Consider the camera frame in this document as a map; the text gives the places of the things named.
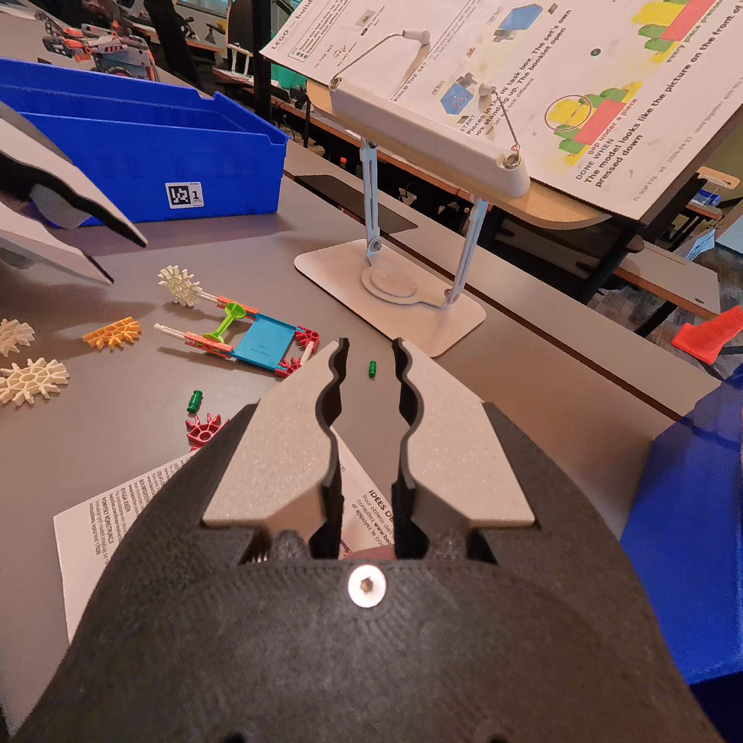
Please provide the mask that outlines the white paper leaflet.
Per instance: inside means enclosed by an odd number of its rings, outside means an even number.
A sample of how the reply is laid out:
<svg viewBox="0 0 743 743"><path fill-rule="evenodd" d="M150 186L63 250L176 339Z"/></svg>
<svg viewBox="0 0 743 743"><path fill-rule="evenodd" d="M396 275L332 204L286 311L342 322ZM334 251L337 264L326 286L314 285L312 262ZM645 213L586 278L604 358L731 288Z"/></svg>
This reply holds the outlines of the white paper leaflet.
<svg viewBox="0 0 743 743"><path fill-rule="evenodd" d="M391 506L342 439L337 441L345 499L339 550L343 559L391 545L394 536ZM192 455L183 455L54 516L69 641L127 530Z"/></svg>

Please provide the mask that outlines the background table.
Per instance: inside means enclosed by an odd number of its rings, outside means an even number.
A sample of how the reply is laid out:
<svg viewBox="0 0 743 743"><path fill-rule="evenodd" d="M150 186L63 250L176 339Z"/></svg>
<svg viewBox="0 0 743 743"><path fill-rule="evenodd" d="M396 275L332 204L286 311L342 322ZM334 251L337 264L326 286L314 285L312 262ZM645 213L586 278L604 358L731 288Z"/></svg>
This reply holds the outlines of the background table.
<svg viewBox="0 0 743 743"><path fill-rule="evenodd" d="M721 312L717 273L655 245L627 254L614 274L703 320Z"/></svg>

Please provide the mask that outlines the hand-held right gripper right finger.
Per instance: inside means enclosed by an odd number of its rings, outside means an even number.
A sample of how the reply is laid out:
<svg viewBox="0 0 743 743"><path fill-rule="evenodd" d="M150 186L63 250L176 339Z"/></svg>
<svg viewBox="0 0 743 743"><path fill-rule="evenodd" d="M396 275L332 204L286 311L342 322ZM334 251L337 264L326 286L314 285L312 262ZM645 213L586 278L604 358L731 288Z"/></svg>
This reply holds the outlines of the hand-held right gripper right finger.
<svg viewBox="0 0 743 743"><path fill-rule="evenodd" d="M414 343L392 342L401 440L392 487L395 556L422 557L437 535L532 527L534 512L478 395Z"/></svg>

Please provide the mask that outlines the white wooden book stand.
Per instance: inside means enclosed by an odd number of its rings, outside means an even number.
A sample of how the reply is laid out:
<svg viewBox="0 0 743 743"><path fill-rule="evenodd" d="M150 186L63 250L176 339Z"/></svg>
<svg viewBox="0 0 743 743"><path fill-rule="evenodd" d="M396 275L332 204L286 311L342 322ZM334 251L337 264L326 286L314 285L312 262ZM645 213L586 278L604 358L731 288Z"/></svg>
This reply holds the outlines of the white wooden book stand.
<svg viewBox="0 0 743 743"><path fill-rule="evenodd" d="M347 65L330 81L331 112L360 125L366 240L356 240L296 257L295 268L388 339L412 341L438 357L480 325L485 311L464 291L477 238L489 203L521 198L530 188L513 127L510 150L472 137L377 96L348 80ZM433 158L446 175L469 177L476 197L452 286L387 247L378 216L377 144L390 146L417 166Z"/></svg>

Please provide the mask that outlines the white snowflake connector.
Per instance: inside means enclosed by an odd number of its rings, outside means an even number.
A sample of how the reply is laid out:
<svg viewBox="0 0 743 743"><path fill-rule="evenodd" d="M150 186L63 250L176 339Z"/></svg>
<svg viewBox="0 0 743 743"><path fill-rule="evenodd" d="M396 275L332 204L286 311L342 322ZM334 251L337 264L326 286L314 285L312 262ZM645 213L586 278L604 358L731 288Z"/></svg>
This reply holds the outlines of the white snowflake connector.
<svg viewBox="0 0 743 743"><path fill-rule="evenodd" d="M66 385L69 381L69 372L63 363L57 360L48 362L44 358L36 361L29 359L23 368L13 363L11 368L3 368L1 375L3 405L9 403L16 406L23 403L33 405L37 395L42 395L48 400L51 393L60 391L59 385Z"/></svg>
<svg viewBox="0 0 743 743"><path fill-rule="evenodd" d="M7 358L11 352L18 353L20 347L29 347L34 339L34 330L28 323L17 319L1 321L2 357Z"/></svg>

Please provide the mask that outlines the red orange flat object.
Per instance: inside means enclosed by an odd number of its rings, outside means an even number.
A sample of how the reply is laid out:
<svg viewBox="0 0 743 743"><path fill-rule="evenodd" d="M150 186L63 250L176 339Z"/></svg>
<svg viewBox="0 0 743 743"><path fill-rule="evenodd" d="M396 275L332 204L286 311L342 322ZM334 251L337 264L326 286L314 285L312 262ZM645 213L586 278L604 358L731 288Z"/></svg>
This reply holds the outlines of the red orange flat object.
<svg viewBox="0 0 743 743"><path fill-rule="evenodd" d="M672 345L700 362L711 365L723 347L741 331L742 309L738 305L701 325L684 324L673 338Z"/></svg>

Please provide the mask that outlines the blue storage bin with tag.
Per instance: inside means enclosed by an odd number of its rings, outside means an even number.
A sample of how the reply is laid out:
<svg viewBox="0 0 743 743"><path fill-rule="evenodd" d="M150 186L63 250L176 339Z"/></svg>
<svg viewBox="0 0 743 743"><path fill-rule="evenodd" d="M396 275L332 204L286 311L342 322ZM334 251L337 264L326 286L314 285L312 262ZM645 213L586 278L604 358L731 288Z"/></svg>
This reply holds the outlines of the blue storage bin with tag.
<svg viewBox="0 0 743 743"><path fill-rule="evenodd" d="M131 222L278 208L288 136L222 94L2 58L1 98Z"/></svg>

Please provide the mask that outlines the plain blue storage bin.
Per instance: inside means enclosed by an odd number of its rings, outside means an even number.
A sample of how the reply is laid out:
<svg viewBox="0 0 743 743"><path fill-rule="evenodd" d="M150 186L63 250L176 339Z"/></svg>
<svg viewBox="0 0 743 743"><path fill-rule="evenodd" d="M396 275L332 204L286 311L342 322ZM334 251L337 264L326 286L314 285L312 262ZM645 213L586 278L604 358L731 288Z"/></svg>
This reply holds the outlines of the plain blue storage bin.
<svg viewBox="0 0 743 743"><path fill-rule="evenodd" d="M742 740L742 370L652 445L620 542L683 678Z"/></svg>

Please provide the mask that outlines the orange half circle connector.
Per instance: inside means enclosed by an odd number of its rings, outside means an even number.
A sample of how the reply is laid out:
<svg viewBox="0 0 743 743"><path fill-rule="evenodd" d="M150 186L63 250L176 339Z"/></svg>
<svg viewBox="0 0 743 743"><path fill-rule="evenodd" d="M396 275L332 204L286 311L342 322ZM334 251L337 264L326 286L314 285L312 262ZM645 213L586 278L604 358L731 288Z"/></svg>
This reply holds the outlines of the orange half circle connector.
<svg viewBox="0 0 743 743"><path fill-rule="evenodd" d="M93 330L81 337L91 348L123 348L125 342L133 344L141 334L140 323L133 317L126 317L102 328Z"/></svg>

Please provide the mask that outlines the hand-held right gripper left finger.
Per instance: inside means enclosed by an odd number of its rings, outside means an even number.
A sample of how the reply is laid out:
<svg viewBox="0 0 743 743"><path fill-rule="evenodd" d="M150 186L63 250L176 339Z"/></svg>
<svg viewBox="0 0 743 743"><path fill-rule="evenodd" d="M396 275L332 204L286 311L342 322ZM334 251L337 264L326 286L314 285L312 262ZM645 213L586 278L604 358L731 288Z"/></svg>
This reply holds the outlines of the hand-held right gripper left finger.
<svg viewBox="0 0 743 743"><path fill-rule="evenodd" d="M337 559L343 496L336 435L349 342L329 343L267 393L204 514L209 526L298 532L320 559Z"/></svg>

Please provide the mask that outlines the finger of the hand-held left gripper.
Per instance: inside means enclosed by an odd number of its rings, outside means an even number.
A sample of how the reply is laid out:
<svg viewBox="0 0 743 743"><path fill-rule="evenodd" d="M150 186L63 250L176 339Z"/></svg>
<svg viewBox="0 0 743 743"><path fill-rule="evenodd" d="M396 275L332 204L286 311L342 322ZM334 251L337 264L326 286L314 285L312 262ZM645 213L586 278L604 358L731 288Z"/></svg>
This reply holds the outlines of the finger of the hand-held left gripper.
<svg viewBox="0 0 743 743"><path fill-rule="evenodd" d="M147 241L125 215L29 120L1 104L2 189L31 200L66 229L94 217L141 247Z"/></svg>
<svg viewBox="0 0 743 743"><path fill-rule="evenodd" d="M114 283L113 278L88 255L59 241L38 221L4 203L1 203L1 260L18 268L46 263L95 282Z"/></svg>

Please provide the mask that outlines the colourful construction toy frame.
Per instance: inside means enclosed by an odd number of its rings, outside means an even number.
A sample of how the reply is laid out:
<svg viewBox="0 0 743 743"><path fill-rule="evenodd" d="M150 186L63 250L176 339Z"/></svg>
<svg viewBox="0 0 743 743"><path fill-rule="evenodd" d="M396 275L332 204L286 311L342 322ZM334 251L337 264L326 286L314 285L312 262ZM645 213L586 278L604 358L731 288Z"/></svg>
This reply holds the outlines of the colourful construction toy frame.
<svg viewBox="0 0 743 743"><path fill-rule="evenodd" d="M186 346L207 352L228 361L270 370L285 378L301 368L317 351L320 334L301 325L292 325L260 313L258 309L231 300L222 295L204 291L187 269L169 265L159 271L160 285L165 287L177 304L194 308L200 301L208 301L224 311L225 318L212 333L181 332L156 324L161 333L182 340ZM250 321L249 328L236 346L226 343L225 334L238 320Z"/></svg>

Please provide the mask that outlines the grey orange toy robot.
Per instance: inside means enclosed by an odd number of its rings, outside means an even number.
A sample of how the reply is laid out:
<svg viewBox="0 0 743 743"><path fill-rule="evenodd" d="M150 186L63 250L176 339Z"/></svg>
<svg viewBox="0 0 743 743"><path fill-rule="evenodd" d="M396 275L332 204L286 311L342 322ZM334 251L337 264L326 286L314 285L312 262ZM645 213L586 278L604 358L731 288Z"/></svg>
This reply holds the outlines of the grey orange toy robot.
<svg viewBox="0 0 743 743"><path fill-rule="evenodd" d="M41 10L34 16L45 24L42 42L47 51L77 62L92 60L99 72L160 80L148 43L136 37L122 37L116 22L111 30L91 24L76 29L60 24Z"/></svg>

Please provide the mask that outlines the printed instruction sheet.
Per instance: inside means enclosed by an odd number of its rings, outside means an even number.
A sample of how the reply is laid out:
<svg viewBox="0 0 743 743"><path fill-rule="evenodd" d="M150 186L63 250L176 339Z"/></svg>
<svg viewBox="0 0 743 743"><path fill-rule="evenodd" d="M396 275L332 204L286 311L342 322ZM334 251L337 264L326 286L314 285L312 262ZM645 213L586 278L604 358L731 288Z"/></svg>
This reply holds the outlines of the printed instruction sheet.
<svg viewBox="0 0 743 743"><path fill-rule="evenodd" d="M331 115L483 198L632 220L741 108L741 2L302 2L262 52Z"/></svg>

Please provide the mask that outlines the red toy connector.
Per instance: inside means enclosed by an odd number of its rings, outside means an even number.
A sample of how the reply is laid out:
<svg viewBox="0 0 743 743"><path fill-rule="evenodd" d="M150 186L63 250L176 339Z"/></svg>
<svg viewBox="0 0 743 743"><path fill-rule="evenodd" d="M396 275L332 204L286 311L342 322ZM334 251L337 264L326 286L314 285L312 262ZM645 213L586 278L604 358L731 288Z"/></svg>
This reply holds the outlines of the red toy connector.
<svg viewBox="0 0 743 743"><path fill-rule="evenodd" d="M205 422L201 422L197 414L193 419L185 420L187 440L190 443L190 451L194 452L201 449L206 443L214 438L216 433L223 428L228 421L228 418L223 421L220 414L212 416L210 413L207 413L207 419Z"/></svg>

